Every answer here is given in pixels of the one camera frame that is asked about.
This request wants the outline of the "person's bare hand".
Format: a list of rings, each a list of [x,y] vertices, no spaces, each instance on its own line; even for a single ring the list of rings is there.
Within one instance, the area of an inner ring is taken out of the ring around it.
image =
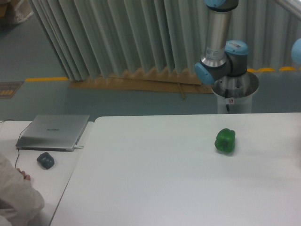
[[[25,171],[20,170],[19,168],[16,168],[16,170],[23,176],[25,180],[31,180],[31,176],[29,174],[26,174]]]

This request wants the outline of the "white sleeved forearm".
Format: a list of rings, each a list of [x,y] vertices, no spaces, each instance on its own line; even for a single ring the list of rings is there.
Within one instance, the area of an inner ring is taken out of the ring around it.
[[[26,226],[45,206],[40,192],[25,180],[4,156],[0,156],[0,224]]]

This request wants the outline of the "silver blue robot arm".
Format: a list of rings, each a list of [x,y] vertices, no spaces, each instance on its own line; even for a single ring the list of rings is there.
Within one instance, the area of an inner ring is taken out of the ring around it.
[[[205,48],[194,70],[205,85],[247,68],[301,63],[299,0],[206,0]]]

